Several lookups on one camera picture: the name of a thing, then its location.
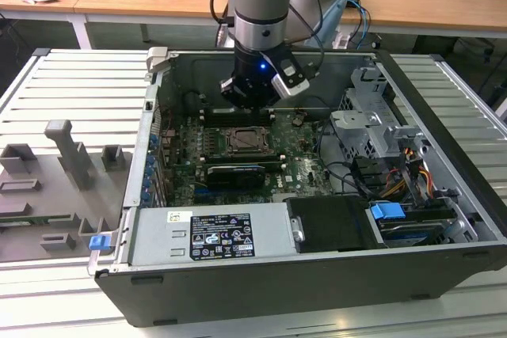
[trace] metal bracket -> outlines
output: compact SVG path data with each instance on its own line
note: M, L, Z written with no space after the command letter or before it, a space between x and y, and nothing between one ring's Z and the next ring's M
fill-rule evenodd
M383 133L384 140L387 143L387 152L399 152L397 140L405 137L415 138L423 136L419 127L388 127Z
M303 243L305 237L303 232L303 224L301 223L301 219L299 217L291 218L291 230L294 241L296 243Z
M358 95L362 93L382 94L386 89L387 79L376 66L355 69L350 79Z
M168 47L151 47L148 50L146 58L146 66L148 72L154 73L156 71L166 69L169 66L169 48Z

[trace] red wire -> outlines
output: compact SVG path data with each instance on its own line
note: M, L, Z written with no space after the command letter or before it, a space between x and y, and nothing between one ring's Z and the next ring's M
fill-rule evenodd
M386 177L386 189L387 187L389 186L389 178L391 177L391 174L394 173L394 172L398 172L399 169L392 169L389 174L387 174L387 177Z

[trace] blue tab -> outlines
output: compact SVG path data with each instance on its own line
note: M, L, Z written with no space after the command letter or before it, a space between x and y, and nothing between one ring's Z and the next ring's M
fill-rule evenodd
M375 219L405 218L402 205L396 202L377 203L372 207L372 213Z
M105 251L110 250L111 247L111 237L109 235L95 235L90 239L90 244L88 248L91 251Z

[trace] warning label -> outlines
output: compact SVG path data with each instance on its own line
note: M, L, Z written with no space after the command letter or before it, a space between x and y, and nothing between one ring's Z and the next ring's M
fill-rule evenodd
M255 256L250 214L192 217L190 244L193 260Z

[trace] table leg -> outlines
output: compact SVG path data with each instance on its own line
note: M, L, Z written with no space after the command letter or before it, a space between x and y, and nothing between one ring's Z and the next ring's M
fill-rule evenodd
M69 16L68 20L74 28L74 33L78 38L79 47L81 49L93 49L94 44L87 29L85 15L76 13L75 15Z
M151 41L150 39L150 33L148 32L148 26L146 24L139 24L141 27L141 37L143 38L144 43L149 43Z
M350 36L353 34L355 25L339 25L338 34L333 41L333 49L346 49L349 45Z

